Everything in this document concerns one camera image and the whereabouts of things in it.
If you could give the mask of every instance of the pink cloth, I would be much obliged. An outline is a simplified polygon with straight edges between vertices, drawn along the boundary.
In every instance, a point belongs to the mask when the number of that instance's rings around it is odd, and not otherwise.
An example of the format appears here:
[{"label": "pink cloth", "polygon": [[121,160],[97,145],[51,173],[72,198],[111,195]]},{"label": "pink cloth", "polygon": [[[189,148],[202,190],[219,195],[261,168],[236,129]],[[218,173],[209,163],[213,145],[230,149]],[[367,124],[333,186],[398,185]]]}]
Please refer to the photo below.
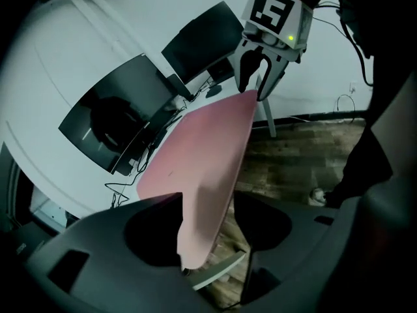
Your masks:
[{"label": "pink cloth", "polygon": [[141,199],[183,193],[177,252],[182,266],[201,267],[229,207],[252,129],[257,91],[246,91],[186,114],[139,183]]}]

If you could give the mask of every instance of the power outlet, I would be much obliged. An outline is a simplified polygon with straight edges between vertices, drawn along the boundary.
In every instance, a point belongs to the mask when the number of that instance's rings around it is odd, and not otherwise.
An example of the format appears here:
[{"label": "power outlet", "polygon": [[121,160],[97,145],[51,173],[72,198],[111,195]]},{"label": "power outlet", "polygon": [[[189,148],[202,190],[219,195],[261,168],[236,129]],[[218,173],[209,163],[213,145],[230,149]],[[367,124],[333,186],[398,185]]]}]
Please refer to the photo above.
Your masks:
[{"label": "power outlet", "polygon": [[358,91],[358,86],[359,86],[358,82],[352,81],[350,86],[349,86],[350,94],[353,94],[353,93],[357,92]]}]

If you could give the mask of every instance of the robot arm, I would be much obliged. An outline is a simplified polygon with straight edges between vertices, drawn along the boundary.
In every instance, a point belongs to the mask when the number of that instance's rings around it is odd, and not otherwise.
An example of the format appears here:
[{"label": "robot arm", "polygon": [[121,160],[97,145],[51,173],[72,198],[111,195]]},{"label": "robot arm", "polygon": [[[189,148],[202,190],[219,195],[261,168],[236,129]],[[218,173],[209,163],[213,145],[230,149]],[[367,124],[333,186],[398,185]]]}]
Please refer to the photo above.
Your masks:
[{"label": "robot arm", "polygon": [[241,93],[250,76],[266,60],[268,68],[258,101],[274,90],[289,62],[306,51],[313,11],[300,0],[249,0],[243,12],[246,25],[235,51],[235,79]]}]

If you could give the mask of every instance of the monitor stand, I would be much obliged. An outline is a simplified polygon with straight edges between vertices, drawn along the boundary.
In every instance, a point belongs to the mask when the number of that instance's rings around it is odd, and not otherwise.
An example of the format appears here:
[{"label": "monitor stand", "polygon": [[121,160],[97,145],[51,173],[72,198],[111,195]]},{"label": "monitor stand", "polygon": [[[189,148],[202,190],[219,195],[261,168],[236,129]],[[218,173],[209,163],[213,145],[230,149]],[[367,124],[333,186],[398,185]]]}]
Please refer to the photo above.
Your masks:
[{"label": "monitor stand", "polygon": [[207,71],[212,77],[213,82],[210,85],[210,90],[206,94],[206,98],[213,97],[220,93],[222,87],[219,83],[222,83],[235,75],[235,71],[228,58],[223,58],[221,61],[218,61],[213,66],[209,67]]},{"label": "monitor stand", "polygon": [[206,93],[206,98],[213,97],[214,95],[217,95],[221,91],[222,91],[221,85],[214,85]]}]

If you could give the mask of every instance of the white wall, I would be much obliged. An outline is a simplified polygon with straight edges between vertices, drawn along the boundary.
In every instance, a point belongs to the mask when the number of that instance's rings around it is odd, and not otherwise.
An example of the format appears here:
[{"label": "white wall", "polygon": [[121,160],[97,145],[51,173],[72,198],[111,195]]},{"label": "white wall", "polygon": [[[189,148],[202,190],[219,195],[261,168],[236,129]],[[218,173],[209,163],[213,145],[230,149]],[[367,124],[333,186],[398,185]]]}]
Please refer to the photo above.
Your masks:
[{"label": "white wall", "polygon": [[45,195],[78,217],[110,207],[104,183],[131,178],[97,166],[58,127],[78,99],[122,63],[75,6],[61,0],[33,13],[0,72],[0,142]]},{"label": "white wall", "polygon": [[[141,34],[147,47],[160,53],[191,19],[223,0],[106,1]],[[247,0],[224,1],[241,17]],[[334,9],[316,10],[314,16],[339,25]],[[168,65],[162,55],[159,58],[161,64]],[[372,61],[366,61],[366,70],[368,79],[372,80]],[[189,89],[201,84],[204,78],[206,75],[194,81]],[[274,118],[331,112],[338,96],[349,94],[351,82],[357,82],[357,91],[352,96],[356,109],[366,109],[371,91],[362,80],[360,63],[351,43],[331,25],[313,20],[308,49],[301,64],[288,66],[284,79],[269,98]],[[339,109],[352,110],[351,101],[347,97],[341,98]]]}]

